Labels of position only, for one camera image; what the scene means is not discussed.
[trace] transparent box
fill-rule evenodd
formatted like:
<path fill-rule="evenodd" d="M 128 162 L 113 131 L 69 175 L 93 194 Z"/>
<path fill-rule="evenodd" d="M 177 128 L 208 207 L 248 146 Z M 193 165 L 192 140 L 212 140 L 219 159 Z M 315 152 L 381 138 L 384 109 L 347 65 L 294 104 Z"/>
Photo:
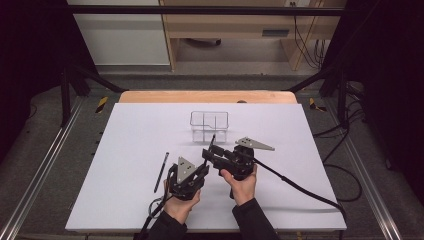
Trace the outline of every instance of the transparent box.
<path fill-rule="evenodd" d="M 210 142 L 214 134 L 216 142 L 227 141 L 228 112 L 191 112 L 190 125 L 193 142 Z"/>

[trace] white cabinet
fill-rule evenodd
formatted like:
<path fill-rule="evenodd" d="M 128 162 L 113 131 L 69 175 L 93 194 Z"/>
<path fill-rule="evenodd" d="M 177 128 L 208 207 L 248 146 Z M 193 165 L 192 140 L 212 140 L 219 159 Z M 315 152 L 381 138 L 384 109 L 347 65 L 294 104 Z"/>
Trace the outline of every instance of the white cabinet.
<path fill-rule="evenodd" d="M 158 5 L 156 0 L 68 0 L 69 5 Z M 160 15 L 75 14 L 97 66 L 169 65 Z"/>

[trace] metal bracket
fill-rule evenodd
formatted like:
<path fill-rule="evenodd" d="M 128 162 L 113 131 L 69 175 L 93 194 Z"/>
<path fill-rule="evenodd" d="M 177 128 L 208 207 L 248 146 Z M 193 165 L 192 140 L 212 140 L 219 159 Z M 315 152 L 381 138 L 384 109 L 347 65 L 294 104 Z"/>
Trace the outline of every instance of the metal bracket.
<path fill-rule="evenodd" d="M 244 137 L 244 138 L 237 140 L 236 144 L 247 147 L 247 148 L 253 148 L 253 149 L 263 149 L 263 150 L 270 150 L 270 151 L 275 150 L 275 148 L 273 148 L 271 146 L 268 146 L 266 144 L 252 140 L 248 137 Z"/>
<path fill-rule="evenodd" d="M 196 166 L 183 157 L 178 157 L 177 183 L 180 184 L 196 171 Z"/>

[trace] white table surface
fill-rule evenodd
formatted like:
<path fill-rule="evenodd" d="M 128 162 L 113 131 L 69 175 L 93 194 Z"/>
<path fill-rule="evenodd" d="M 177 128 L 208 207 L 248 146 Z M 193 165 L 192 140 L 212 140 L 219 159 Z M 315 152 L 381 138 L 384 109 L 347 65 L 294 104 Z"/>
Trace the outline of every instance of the white table surface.
<path fill-rule="evenodd" d="M 178 156 L 196 166 L 209 142 L 194 143 L 192 111 L 229 113 L 227 142 L 250 137 L 275 147 L 255 150 L 255 157 L 303 188 L 336 201 L 300 104 L 117 103 L 72 209 L 66 229 L 77 232 L 138 232 L 153 199 L 153 189 L 166 152 L 164 175 Z M 344 230 L 341 213 L 295 190 L 258 167 L 256 198 L 278 230 Z M 231 213 L 235 203 L 229 185 L 210 167 L 201 201 L 187 226 L 192 232 L 238 231 Z"/>

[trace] black pen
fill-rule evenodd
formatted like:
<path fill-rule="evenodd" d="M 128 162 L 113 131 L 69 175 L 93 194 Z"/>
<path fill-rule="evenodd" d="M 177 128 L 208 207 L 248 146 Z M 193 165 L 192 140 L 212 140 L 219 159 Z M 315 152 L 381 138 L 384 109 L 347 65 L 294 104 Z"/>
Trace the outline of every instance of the black pen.
<path fill-rule="evenodd" d="M 160 173 L 159 173 L 159 176 L 158 176 L 158 180 L 156 181 L 156 186 L 155 186 L 155 191 L 154 191 L 154 193 L 156 193 L 156 191 L 158 190 L 158 186 L 159 186 L 160 178 L 162 177 L 163 169 L 165 168 L 166 159 L 168 159 L 168 155 L 169 155 L 169 152 L 166 152 L 166 154 L 165 154 L 165 159 L 163 160 L 163 163 L 162 163 L 162 168 L 160 169 Z"/>

